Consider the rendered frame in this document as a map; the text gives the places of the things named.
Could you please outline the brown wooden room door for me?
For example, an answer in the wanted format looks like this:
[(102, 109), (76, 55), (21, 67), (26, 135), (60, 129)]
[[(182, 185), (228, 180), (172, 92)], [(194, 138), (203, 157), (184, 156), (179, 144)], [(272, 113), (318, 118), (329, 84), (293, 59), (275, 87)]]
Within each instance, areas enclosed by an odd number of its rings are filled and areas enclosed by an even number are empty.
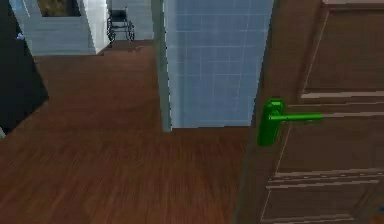
[[(257, 143), (264, 104), (281, 122)], [(370, 224), (384, 208), (384, 0), (275, 0), (233, 224)]]

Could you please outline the framed picture on wall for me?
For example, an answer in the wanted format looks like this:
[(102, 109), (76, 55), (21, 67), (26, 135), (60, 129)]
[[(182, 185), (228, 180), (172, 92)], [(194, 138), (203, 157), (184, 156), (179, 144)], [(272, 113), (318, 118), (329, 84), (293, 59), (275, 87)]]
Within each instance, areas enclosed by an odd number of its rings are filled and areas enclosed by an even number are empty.
[(79, 17), (77, 0), (37, 0), (43, 17)]

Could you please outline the black cabinet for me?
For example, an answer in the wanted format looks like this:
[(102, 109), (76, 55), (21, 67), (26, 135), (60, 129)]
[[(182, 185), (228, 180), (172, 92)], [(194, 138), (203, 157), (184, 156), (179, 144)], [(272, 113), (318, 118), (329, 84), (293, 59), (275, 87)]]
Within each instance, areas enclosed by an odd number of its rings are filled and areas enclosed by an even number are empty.
[(0, 138), (49, 99), (9, 0), (0, 0)]

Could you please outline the black wheelchair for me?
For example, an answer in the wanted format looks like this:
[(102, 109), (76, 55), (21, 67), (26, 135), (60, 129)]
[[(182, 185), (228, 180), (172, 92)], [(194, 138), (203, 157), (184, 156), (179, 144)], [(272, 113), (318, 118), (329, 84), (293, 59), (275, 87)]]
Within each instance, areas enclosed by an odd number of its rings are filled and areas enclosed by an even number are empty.
[(110, 9), (107, 18), (107, 37), (110, 42), (116, 40), (116, 33), (123, 32), (125, 38), (131, 42), (135, 40), (134, 24), (128, 19), (127, 7), (124, 9)]

